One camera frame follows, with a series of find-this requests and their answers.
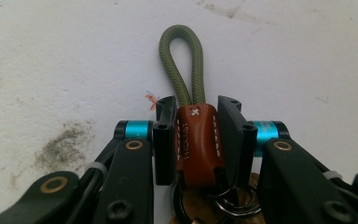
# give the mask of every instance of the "brown leather tab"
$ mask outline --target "brown leather tab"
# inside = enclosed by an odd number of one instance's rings
[[[223,168],[223,150],[216,109],[212,105],[184,105],[175,120],[176,171],[187,188],[215,186],[214,169]]]

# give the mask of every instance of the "white wall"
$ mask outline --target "white wall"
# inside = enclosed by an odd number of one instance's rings
[[[283,121],[352,182],[358,1],[0,0],[0,212],[46,173],[81,174],[119,120],[154,119],[145,95],[173,94],[158,42],[174,24],[200,38],[209,103],[226,95],[247,119]],[[188,48],[172,50],[189,84]],[[58,142],[65,163],[45,153]],[[168,222],[168,195],[157,188],[156,223]]]

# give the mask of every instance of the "cyan spacer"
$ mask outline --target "cyan spacer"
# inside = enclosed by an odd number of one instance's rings
[[[257,148],[255,151],[256,157],[263,157],[262,146],[270,138],[279,138],[279,132],[277,126],[273,121],[252,121],[257,127]]]
[[[147,139],[149,134],[149,120],[129,120],[127,122],[125,138]]]

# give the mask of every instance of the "keychain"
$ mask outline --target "keychain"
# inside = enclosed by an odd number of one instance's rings
[[[171,55],[170,44],[175,38],[184,39],[191,49],[192,99]],[[205,102],[199,39],[190,28],[174,25],[160,39],[159,56],[179,103],[174,120],[175,169],[179,177],[172,187],[175,218],[170,223],[226,224],[253,217],[260,212],[255,191],[232,189],[227,183],[219,118],[216,109]]]

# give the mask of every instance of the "dirty stain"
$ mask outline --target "dirty stain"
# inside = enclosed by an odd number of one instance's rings
[[[65,122],[63,130],[49,140],[41,151],[35,153],[34,166],[46,174],[56,171],[78,171],[85,166],[85,152],[94,138],[91,134],[92,121]]]
[[[13,175],[11,174],[11,178],[10,178],[10,186],[13,189],[17,189],[17,183],[19,181],[19,178],[22,176],[22,173],[24,172],[24,170],[20,171],[18,174]]]
[[[263,30],[263,29],[257,29],[257,30],[255,30],[255,31],[253,31],[252,34],[255,35],[255,34],[257,34],[258,32],[260,32],[260,31],[262,31],[262,30]]]
[[[16,99],[16,102],[19,106],[26,106],[26,107],[29,107],[30,105],[28,103],[26,103],[25,101],[23,101],[22,99],[20,98],[17,98]]]
[[[245,0],[224,1],[224,4],[221,4],[220,1],[215,0],[196,0],[195,2],[199,6],[204,7],[205,9],[208,9],[213,13],[216,13],[220,16],[228,17],[230,19],[239,19],[253,23],[276,25],[275,22],[263,21],[258,19],[257,16],[247,13],[243,8]]]
[[[319,97],[316,97],[316,99],[319,100],[319,101],[324,102],[325,104],[328,104],[328,97],[326,97],[325,99],[321,99]]]

